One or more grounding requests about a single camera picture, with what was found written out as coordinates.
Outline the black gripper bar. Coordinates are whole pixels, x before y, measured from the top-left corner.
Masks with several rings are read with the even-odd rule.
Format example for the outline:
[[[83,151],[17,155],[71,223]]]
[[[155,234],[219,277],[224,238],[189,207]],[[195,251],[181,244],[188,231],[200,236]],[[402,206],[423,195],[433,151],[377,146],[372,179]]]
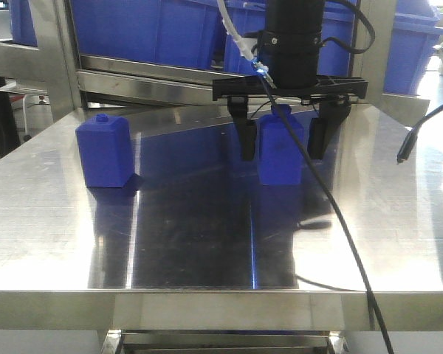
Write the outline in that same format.
[[[298,98],[314,102],[330,97],[354,96],[364,99],[368,82],[361,77],[318,75],[317,84],[308,88],[269,88],[273,97]],[[263,97],[267,93],[258,75],[213,81],[213,100],[227,98],[227,108],[233,119],[241,148],[241,158],[252,161],[255,157],[257,126],[248,118],[248,97]],[[351,112],[351,103],[344,101],[321,102],[318,117],[309,126],[307,151],[309,157],[321,160],[332,137]]]

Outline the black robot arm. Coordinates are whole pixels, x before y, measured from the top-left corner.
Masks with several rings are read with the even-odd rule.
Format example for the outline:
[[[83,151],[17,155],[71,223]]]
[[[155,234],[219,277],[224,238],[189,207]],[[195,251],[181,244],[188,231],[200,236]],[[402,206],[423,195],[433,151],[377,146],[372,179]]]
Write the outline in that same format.
[[[264,28],[254,33],[254,45],[239,35],[224,1],[219,1],[218,7],[225,29],[255,72],[253,76],[213,81],[213,100],[227,98],[241,158],[251,161],[255,157],[257,127],[248,117],[248,102],[250,97],[266,96],[263,85],[267,83],[271,95],[319,106],[318,116],[309,126],[307,151],[311,159],[322,159],[351,112],[350,98],[365,98],[368,84],[360,77],[319,75],[320,49],[329,41],[353,55],[364,53],[364,49],[322,37],[324,1],[267,1]]]

